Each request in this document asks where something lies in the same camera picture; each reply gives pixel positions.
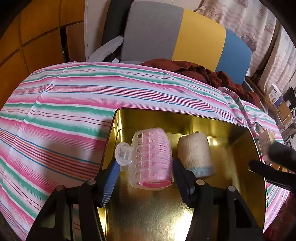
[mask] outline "red fabric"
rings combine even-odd
[[[265,230],[263,237],[265,241],[279,241],[290,231],[296,222],[296,197],[290,193],[281,207],[278,215]]]
[[[179,73],[215,88],[226,87],[235,92],[242,100],[248,101],[260,108],[259,96],[255,92],[245,91],[241,85],[233,83],[231,78],[223,71],[215,73],[198,64],[164,58],[149,60],[141,65]]]

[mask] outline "chair backrest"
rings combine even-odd
[[[242,84],[251,54],[232,31],[205,16],[171,4],[139,1],[129,11],[121,60],[189,61],[224,71]]]

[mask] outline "patterned curtain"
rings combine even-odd
[[[276,17],[259,0],[204,0],[196,12],[232,30],[249,46],[247,76],[252,77],[271,43]]]
[[[259,80],[259,87],[266,92],[272,84],[283,92],[296,70],[296,48],[281,26],[271,56]]]

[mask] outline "wooden panel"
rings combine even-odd
[[[0,67],[0,109],[14,89],[29,75],[20,52]]]
[[[61,0],[60,26],[84,19],[85,0]]]
[[[20,14],[22,44],[59,26],[59,0],[33,0]]]
[[[23,48],[23,52],[30,73],[64,62],[59,30],[54,30],[29,43]]]
[[[0,63],[20,45],[19,17],[17,16],[0,39]]]
[[[66,30],[70,61],[85,62],[84,23],[70,25]]]

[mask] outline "striped tablecloth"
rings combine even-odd
[[[116,109],[137,107],[211,117],[275,132],[273,119],[228,89],[150,67],[66,63],[37,70],[0,112],[0,210],[25,240],[56,185],[80,185],[99,170]],[[267,184],[265,229],[289,192]],[[79,221],[74,220],[79,233]]]

